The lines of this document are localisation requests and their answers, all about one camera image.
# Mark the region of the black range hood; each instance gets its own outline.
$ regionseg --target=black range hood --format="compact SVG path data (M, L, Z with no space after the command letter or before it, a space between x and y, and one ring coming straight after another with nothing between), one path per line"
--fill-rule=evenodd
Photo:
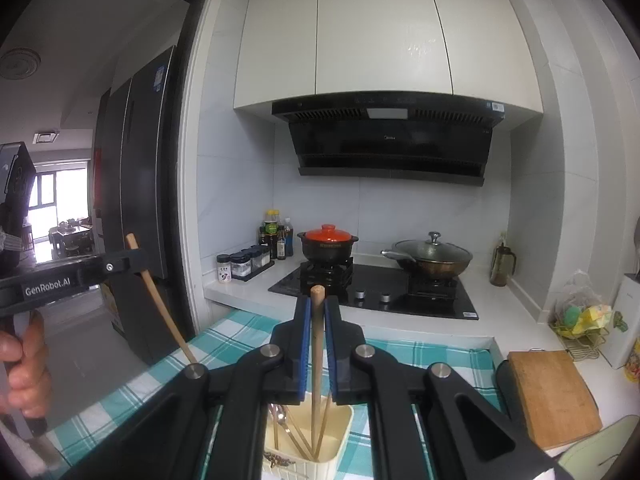
M428 92L345 92L275 101L301 175L373 176L482 186L504 105Z

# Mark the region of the hand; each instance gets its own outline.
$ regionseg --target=hand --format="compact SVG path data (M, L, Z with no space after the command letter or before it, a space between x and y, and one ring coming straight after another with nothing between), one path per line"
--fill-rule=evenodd
M0 413L7 406L20 408L27 418L45 416L50 405L51 375L46 368L49 349L44 344L44 321L39 312L31 315L30 325L22 344L15 337L0 332L0 366L3 362L16 362L9 371L8 398L0 396Z

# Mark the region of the wooden cutting board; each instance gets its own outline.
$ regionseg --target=wooden cutting board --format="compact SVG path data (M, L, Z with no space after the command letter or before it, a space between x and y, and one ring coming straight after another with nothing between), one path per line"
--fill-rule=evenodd
M567 352L509 352L531 439L542 449L602 428L591 393Z

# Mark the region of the white upper cabinet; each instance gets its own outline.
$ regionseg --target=white upper cabinet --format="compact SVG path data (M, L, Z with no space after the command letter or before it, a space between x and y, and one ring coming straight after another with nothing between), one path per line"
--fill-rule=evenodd
M538 80L509 0L435 0L453 93L542 112Z
M318 0L316 93L359 90L451 93L433 0Z
M313 94L318 0L249 0L235 107Z

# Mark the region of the white appliance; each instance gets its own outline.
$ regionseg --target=white appliance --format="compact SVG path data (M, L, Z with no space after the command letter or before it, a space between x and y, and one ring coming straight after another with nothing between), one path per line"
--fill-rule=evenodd
M625 274L622 279L607 329L609 335L600 351L613 368L620 368L640 336L640 282L634 274Z

